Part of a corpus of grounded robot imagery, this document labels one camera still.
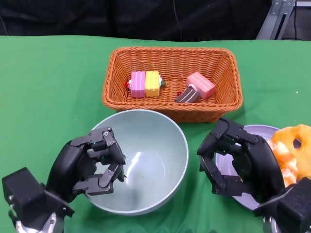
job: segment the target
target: purple plate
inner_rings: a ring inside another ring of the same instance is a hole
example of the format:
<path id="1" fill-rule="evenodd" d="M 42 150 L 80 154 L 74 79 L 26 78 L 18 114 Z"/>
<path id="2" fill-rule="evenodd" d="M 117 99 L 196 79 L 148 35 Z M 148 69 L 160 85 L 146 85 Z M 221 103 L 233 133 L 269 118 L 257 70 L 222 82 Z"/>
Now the purple plate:
<path id="1" fill-rule="evenodd" d="M 268 125 L 246 125 L 244 129 L 251 133 L 262 136 L 266 140 L 270 140 L 272 135 L 279 130 L 278 128 L 268 126 Z M 232 165 L 232 155 L 227 154 L 225 156 L 216 154 L 216 166 L 222 173 L 222 175 L 230 175 L 237 176 L 237 172 L 235 171 Z M 247 193 L 242 193 L 241 197 L 233 197 L 240 204 L 245 206 L 250 210 L 254 210 L 259 206 L 259 203 L 254 200 L 252 195 Z"/>

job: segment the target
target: metal frame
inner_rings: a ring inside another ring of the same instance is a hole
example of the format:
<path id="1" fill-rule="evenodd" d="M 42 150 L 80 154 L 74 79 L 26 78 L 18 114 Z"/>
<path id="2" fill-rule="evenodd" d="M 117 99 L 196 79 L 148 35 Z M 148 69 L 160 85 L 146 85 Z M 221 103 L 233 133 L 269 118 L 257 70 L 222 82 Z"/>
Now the metal frame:
<path id="1" fill-rule="evenodd" d="M 273 0 L 257 40 L 281 40 L 295 5 L 295 0 Z M 298 1 L 297 7 L 311 7 L 311 1 Z"/>

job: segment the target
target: black curtain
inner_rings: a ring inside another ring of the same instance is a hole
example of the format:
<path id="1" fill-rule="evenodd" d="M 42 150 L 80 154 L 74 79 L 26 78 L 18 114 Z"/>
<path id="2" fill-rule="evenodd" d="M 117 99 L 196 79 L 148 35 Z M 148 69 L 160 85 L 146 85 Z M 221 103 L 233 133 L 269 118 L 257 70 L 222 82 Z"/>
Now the black curtain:
<path id="1" fill-rule="evenodd" d="M 270 6 L 271 0 L 0 0 L 0 16 L 9 35 L 241 40 L 256 38 Z M 0 20 L 0 35 L 4 25 Z"/>

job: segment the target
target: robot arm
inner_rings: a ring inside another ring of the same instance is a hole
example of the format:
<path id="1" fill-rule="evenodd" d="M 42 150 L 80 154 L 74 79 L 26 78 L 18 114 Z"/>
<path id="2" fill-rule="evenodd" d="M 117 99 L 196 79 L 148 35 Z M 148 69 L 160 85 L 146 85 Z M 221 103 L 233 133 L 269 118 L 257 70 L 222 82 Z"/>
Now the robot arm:
<path id="1" fill-rule="evenodd" d="M 231 154 L 239 176 L 225 176 L 213 163 L 214 153 Z M 202 142 L 197 154 L 200 171 L 212 184 L 212 192 L 226 196 L 249 193 L 260 203 L 255 215 L 275 219 L 282 233 L 305 233 L 311 225 L 311 180 L 303 178 L 285 188 L 282 172 L 264 138 L 244 126 L 221 118 Z"/>
<path id="2" fill-rule="evenodd" d="M 96 163 L 109 165 L 96 174 Z M 47 185 L 39 184 L 27 168 L 2 179 L 4 197 L 16 212 L 9 216 L 19 233 L 62 233 L 65 216 L 77 195 L 108 194 L 113 182 L 124 181 L 123 155 L 110 127 L 96 129 L 69 141 L 57 156 Z"/>

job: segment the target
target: light green bowl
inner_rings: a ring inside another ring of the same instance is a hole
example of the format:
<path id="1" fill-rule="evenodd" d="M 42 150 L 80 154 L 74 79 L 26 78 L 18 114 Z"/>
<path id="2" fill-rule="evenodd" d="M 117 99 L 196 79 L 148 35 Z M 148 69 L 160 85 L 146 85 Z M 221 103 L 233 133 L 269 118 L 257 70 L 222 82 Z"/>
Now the light green bowl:
<path id="1" fill-rule="evenodd" d="M 114 114 L 93 129 L 111 126 L 126 156 L 123 183 L 114 192 L 87 197 L 97 207 L 120 215 L 142 215 L 165 204 L 178 190 L 188 165 L 188 145 L 178 125 L 149 110 Z M 97 164 L 96 173 L 108 166 Z"/>

